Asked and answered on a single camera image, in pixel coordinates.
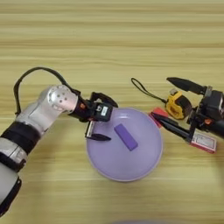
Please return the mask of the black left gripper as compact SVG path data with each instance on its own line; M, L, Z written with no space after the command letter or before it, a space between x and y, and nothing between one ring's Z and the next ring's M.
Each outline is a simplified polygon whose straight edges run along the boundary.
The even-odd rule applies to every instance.
M93 92L90 100L84 101L79 99L76 108L70 116L77 118L82 123L87 123L85 137L90 137L90 139L95 141L110 141L110 137L100 133L94 133L94 126L96 122L108 122L113 107L117 108L118 104L111 97L103 93Z

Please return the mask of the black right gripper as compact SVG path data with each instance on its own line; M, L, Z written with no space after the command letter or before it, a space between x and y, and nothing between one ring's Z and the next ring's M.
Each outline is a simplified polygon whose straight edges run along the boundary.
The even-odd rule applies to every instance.
M205 87L190 80L177 77L168 77L167 80L175 87L180 88L186 92L190 91L197 95L203 95L206 92ZM152 113L152 117L166 130L169 130L173 134L182 137L185 140L188 138L192 139L195 130L211 132L217 137L224 139L224 119L216 121L206 115L203 115L199 107L193 108L190 115L188 116L187 123L190 125L189 130L180 127L177 122L166 116Z

